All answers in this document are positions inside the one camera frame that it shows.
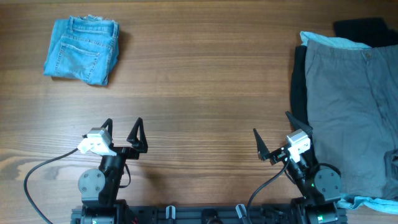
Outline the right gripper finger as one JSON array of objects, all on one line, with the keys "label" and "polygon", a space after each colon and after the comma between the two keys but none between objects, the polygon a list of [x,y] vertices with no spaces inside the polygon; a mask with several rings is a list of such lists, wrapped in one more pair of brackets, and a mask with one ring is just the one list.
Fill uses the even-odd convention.
[{"label": "right gripper finger", "polygon": [[287,116],[288,120],[290,121],[291,125],[293,126],[294,130],[297,131],[301,129],[304,131],[308,136],[312,135],[313,128],[303,122],[301,122],[299,119],[295,118],[293,114],[289,111],[285,112],[285,115]]},{"label": "right gripper finger", "polygon": [[265,161],[269,158],[270,151],[262,140],[256,128],[253,129],[254,137],[257,146],[257,155],[261,161]]}]

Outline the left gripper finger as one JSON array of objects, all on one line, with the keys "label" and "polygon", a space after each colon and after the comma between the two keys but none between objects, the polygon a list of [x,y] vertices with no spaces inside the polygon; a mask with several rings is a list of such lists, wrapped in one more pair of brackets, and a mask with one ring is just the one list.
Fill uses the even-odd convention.
[{"label": "left gripper finger", "polygon": [[144,123],[142,118],[137,119],[126,141],[129,142],[131,147],[137,152],[147,153],[148,143],[144,132]]},{"label": "left gripper finger", "polygon": [[110,136],[113,135],[113,120],[108,118],[102,125],[101,128],[107,129]]}]

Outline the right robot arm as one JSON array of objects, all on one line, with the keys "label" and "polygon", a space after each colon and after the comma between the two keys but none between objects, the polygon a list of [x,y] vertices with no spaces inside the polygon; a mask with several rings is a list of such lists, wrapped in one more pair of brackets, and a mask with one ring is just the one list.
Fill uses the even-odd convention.
[{"label": "right robot arm", "polygon": [[345,213],[340,213],[337,202],[341,199],[341,172],[331,164],[319,163],[309,157],[312,150],[313,128],[290,112],[285,113],[294,132],[286,136],[287,143],[270,152],[256,129],[253,129],[260,160],[272,165],[283,163],[283,168],[263,183],[251,195],[246,206],[246,218],[251,223],[251,205],[254,197],[282,174],[297,186],[302,194],[286,205],[263,205],[264,223],[343,223]]}]

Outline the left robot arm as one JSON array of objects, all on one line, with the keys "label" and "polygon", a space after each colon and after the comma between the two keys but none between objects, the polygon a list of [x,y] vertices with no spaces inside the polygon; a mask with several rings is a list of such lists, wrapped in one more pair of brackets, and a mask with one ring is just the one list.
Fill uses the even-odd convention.
[{"label": "left robot arm", "polygon": [[129,174],[128,159],[138,160],[146,153],[148,144],[142,118],[138,118],[127,137],[130,146],[117,147],[113,144],[113,120],[107,119],[99,128],[92,128],[78,145],[85,154],[89,151],[101,156],[98,168],[85,171],[79,178],[82,208],[73,212],[72,224],[127,224],[138,223],[134,212],[125,200],[118,200],[122,176]]}]

